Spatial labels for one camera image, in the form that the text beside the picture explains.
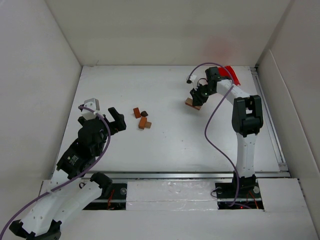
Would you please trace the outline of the reddish long wood block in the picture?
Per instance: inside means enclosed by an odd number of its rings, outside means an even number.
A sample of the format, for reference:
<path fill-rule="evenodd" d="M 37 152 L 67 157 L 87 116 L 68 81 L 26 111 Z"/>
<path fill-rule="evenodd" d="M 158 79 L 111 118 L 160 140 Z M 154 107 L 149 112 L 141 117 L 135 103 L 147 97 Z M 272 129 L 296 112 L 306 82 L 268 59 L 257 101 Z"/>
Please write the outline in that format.
<path fill-rule="evenodd" d="M 185 104 L 193 109 L 196 109 L 196 110 L 200 110 L 201 109 L 201 106 L 193 106 L 192 104 L 188 103 L 188 102 L 185 102 Z"/>

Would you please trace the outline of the light long wood block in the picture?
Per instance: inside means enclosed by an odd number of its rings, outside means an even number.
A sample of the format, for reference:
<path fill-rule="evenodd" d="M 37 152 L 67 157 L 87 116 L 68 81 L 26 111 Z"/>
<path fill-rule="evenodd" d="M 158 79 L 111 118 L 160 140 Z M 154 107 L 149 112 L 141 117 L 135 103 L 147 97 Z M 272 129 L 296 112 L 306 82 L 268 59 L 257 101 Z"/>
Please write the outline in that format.
<path fill-rule="evenodd" d="M 193 104 L 193 100 L 191 98 L 187 98 L 185 103 L 189 104 L 189 105 L 192 105 Z"/>

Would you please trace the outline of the orange arch wood block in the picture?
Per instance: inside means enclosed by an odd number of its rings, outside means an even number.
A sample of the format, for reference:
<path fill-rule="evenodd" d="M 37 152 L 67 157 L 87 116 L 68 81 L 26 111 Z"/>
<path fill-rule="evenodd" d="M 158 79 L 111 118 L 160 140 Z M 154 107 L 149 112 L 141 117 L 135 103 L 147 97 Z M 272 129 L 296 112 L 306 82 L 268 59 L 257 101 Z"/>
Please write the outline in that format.
<path fill-rule="evenodd" d="M 147 123 L 147 117 L 142 116 L 140 118 L 139 124 L 138 124 L 138 128 L 141 130 L 144 130 L 146 127 L 146 123 Z"/>

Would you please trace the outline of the tan cube wood block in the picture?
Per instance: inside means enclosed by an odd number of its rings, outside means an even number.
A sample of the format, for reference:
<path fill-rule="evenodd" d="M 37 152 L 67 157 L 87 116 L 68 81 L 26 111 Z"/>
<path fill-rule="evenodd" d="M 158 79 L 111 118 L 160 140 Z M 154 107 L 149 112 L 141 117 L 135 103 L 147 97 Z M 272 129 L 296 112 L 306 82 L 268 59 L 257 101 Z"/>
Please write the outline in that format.
<path fill-rule="evenodd" d="M 147 121 L 147 122 L 145 123 L 145 128 L 150 129 L 151 126 L 152 126 L 152 123 L 151 123 L 151 122 L 148 122 L 148 121 Z"/>

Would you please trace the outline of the red plastic bin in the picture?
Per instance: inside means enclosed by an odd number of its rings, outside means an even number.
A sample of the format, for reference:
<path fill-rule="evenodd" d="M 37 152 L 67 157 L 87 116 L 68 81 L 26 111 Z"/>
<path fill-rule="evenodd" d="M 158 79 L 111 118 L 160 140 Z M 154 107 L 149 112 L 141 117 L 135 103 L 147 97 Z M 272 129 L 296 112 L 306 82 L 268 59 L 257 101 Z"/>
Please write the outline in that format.
<path fill-rule="evenodd" d="M 226 77 L 227 79 L 230 79 L 230 80 L 233 79 L 233 83 L 236 86 L 241 85 L 235 71 L 230 65 L 227 65 L 224 67 L 218 67 L 218 72 L 222 77 Z"/>

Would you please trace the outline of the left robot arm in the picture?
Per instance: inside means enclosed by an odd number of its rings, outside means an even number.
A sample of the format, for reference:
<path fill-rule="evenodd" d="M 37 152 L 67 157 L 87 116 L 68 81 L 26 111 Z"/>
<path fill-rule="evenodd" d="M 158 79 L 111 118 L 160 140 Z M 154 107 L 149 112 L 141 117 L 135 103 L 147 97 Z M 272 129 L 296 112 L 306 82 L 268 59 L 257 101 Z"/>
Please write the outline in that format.
<path fill-rule="evenodd" d="M 108 112 L 110 122 L 96 107 L 84 103 L 78 107 L 81 125 L 77 138 L 67 148 L 56 164 L 47 190 L 27 203 L 18 212 L 31 206 L 30 212 L 22 219 L 15 214 L 6 227 L 17 237 L 25 240 L 57 240 L 67 222 L 82 211 L 90 202 L 106 197 L 112 190 L 112 179 L 102 172 L 94 173 L 89 182 L 78 192 L 81 178 L 106 153 L 111 136 L 126 130 L 125 117 L 114 107 Z"/>

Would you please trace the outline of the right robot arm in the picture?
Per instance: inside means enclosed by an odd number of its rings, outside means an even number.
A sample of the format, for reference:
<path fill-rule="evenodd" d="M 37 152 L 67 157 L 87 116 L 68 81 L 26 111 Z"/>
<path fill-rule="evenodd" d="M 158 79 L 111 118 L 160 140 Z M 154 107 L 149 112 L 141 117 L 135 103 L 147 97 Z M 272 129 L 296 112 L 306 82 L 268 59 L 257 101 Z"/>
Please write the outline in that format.
<path fill-rule="evenodd" d="M 205 75 L 204 83 L 192 75 L 188 76 L 186 82 L 193 84 L 189 106 L 200 108 L 214 94 L 222 95 L 223 100 L 232 104 L 231 125 L 237 137 L 237 158 L 232 164 L 232 183 L 222 191 L 234 197 L 246 194 L 256 184 L 254 155 L 256 139 L 264 124 L 262 99 L 239 88 L 230 66 L 211 66 L 205 70 Z"/>

